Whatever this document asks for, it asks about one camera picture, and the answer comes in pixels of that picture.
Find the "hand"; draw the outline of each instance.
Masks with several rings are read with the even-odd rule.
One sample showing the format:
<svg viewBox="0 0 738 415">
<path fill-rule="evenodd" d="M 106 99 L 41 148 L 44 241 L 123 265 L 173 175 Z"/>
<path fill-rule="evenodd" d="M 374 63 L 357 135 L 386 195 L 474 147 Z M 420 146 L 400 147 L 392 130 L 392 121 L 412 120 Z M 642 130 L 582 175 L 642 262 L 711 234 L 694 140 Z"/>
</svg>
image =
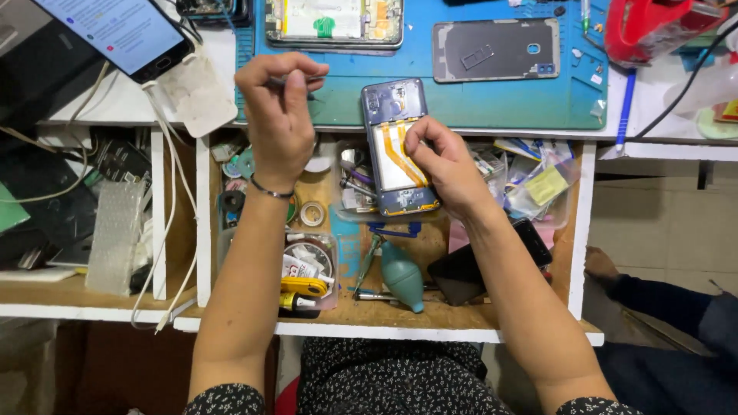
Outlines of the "hand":
<svg viewBox="0 0 738 415">
<path fill-rule="evenodd" d="M 323 86 L 328 64 L 298 52 L 259 55 L 235 74 L 244 94 L 249 139 L 259 185 L 289 193 L 313 154 L 315 131 L 308 112 L 308 91 Z M 265 84 L 288 75 L 284 93 Z"/>
<path fill-rule="evenodd" d="M 603 250 L 596 247 L 587 247 L 587 254 L 584 256 L 584 271 L 596 278 L 614 279 L 620 275 L 613 260 Z"/>
<path fill-rule="evenodd" d="M 421 143 L 422 139 L 432 140 L 435 151 Z M 463 139 L 445 125 L 431 117 L 421 118 L 405 134 L 405 152 L 430 174 L 446 208 L 459 219 L 477 209 L 499 209 Z"/>
</svg>

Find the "red tool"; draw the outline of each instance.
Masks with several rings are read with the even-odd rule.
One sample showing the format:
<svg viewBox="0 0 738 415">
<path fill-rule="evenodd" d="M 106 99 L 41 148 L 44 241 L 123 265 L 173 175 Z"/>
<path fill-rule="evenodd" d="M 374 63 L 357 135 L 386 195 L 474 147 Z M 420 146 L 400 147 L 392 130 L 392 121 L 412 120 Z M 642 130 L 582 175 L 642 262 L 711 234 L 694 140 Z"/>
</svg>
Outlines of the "red tool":
<svg viewBox="0 0 738 415">
<path fill-rule="evenodd" d="M 612 0 L 604 48 L 616 64 L 642 66 L 716 27 L 727 16 L 727 8 L 698 0 Z"/>
</svg>

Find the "silver bracelet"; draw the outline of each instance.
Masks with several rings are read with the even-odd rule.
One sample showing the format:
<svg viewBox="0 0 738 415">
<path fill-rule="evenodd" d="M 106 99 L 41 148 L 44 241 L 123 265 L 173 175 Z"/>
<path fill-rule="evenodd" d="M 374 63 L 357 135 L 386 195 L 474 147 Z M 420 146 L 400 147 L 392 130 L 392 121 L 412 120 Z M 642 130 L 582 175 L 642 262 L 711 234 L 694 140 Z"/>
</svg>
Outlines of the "silver bracelet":
<svg viewBox="0 0 738 415">
<path fill-rule="evenodd" d="M 253 175 L 253 174 L 252 174 L 252 175 L 251 175 L 251 177 L 249 178 L 249 181 L 250 181 L 250 182 L 251 182 L 251 184 L 252 184 L 252 185 L 254 185 L 254 187 L 255 187 L 255 188 L 256 188 L 257 190 L 259 190 L 259 191 L 260 191 L 261 193 L 264 193 L 264 194 L 268 194 L 268 195 L 270 195 L 271 197 L 276 197 L 277 199 L 289 199 L 289 198 L 291 198 L 291 197 L 293 197 L 293 196 L 294 196 L 294 189 L 293 189 L 293 190 L 292 190 L 291 192 L 289 192 L 289 193 L 277 193 L 277 192 L 273 192 L 273 191 L 271 191 L 271 190 L 268 190 L 268 189 L 265 189 L 265 188 L 261 187 L 261 185 L 260 185 L 260 184 L 258 184 L 258 183 L 256 182 L 256 180 L 254 180 L 254 175 Z"/>
</svg>

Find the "white charging cable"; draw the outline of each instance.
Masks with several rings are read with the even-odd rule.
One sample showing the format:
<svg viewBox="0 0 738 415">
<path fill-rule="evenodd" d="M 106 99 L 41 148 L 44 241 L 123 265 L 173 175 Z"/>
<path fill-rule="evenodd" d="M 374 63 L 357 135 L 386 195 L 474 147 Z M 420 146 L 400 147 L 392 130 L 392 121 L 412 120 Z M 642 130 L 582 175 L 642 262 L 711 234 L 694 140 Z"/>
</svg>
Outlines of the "white charging cable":
<svg viewBox="0 0 738 415">
<path fill-rule="evenodd" d="M 169 121 L 167 121 L 164 110 L 162 109 L 161 105 L 159 105 L 159 103 L 156 101 L 156 98 L 154 97 L 154 94 L 151 91 L 151 89 L 155 85 L 156 85 L 155 80 L 149 81 L 143 84 L 142 89 L 146 93 L 146 96 L 148 97 L 149 102 L 151 103 L 151 106 L 154 108 L 154 114 L 156 115 L 156 121 L 159 123 L 159 127 L 162 129 L 162 133 L 164 134 L 164 137 L 167 140 L 167 145 L 169 146 L 170 163 L 172 166 L 172 170 L 171 170 L 172 208 L 169 212 L 169 218 L 164 228 L 164 238 L 162 239 L 161 247 L 159 247 L 159 253 L 156 255 L 156 258 L 154 259 L 154 263 L 151 265 L 151 270 L 149 271 L 148 276 L 146 277 L 146 282 L 144 283 L 143 288 L 141 289 L 141 293 L 139 294 L 138 299 L 136 299 L 134 308 L 131 310 L 131 325 L 137 329 L 149 328 L 149 327 L 141 327 L 138 325 L 138 323 L 136 322 L 136 313 L 141 303 L 141 300 L 143 298 L 143 295 L 146 293 L 146 289 L 148 288 L 148 285 L 151 283 L 151 279 L 154 276 L 154 270 L 156 269 L 156 266 L 159 263 L 159 259 L 161 258 L 162 251 L 164 251 L 165 243 L 167 240 L 167 235 L 169 234 L 169 229 L 171 228 L 171 225 L 174 219 L 174 213 L 176 212 L 176 170 L 177 169 L 179 169 L 179 177 L 182 180 L 182 184 L 184 185 L 185 191 L 187 191 L 187 196 L 190 199 L 190 203 L 192 204 L 194 211 L 195 212 L 197 211 L 197 204 L 195 203 L 195 198 L 192 195 L 192 191 L 190 191 L 190 186 L 187 184 L 187 180 L 184 176 L 185 171 L 182 168 L 182 164 L 179 161 L 179 154 L 177 153 L 176 147 L 174 147 L 171 134 L 174 134 L 174 136 L 180 142 L 182 142 L 182 138 L 177 134 L 176 130 L 172 127 Z M 190 276 L 192 275 L 195 269 L 196 263 L 197 263 L 197 254 L 193 256 L 192 263 L 190 264 L 190 269 L 187 271 L 187 274 L 184 277 L 184 280 L 182 281 L 182 285 L 179 287 L 179 291 L 176 293 L 176 295 L 172 299 L 172 303 L 170 304 L 169 309 L 167 309 L 167 312 L 162 316 L 162 319 L 159 321 L 159 324 L 156 325 L 157 333 L 162 331 L 162 329 L 164 329 L 167 323 L 169 323 L 170 317 L 172 315 L 172 311 L 174 310 L 174 307 L 177 305 L 177 301 L 179 300 L 179 297 L 184 292 L 185 287 L 187 286 L 187 282 L 190 280 Z"/>
</svg>

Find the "forearm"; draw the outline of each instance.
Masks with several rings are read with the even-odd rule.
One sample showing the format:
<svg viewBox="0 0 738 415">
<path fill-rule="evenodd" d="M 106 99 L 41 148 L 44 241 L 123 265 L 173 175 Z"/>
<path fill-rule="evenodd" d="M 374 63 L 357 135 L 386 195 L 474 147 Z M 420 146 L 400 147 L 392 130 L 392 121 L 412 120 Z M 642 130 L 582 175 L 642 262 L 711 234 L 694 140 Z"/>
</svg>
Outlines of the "forearm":
<svg viewBox="0 0 738 415">
<path fill-rule="evenodd" d="M 584 331 L 541 276 L 504 212 L 479 211 L 464 225 L 508 349 L 536 384 L 544 409 L 551 412 L 542 391 L 546 385 L 595 377 L 597 387 L 581 396 L 611 394 Z"/>
<path fill-rule="evenodd" d="M 284 199 L 247 190 L 238 230 L 200 323 L 193 370 L 199 363 L 225 363 L 234 369 L 238 363 L 263 364 L 279 310 L 287 207 Z M 242 371 L 234 370 L 234 375 Z"/>
</svg>

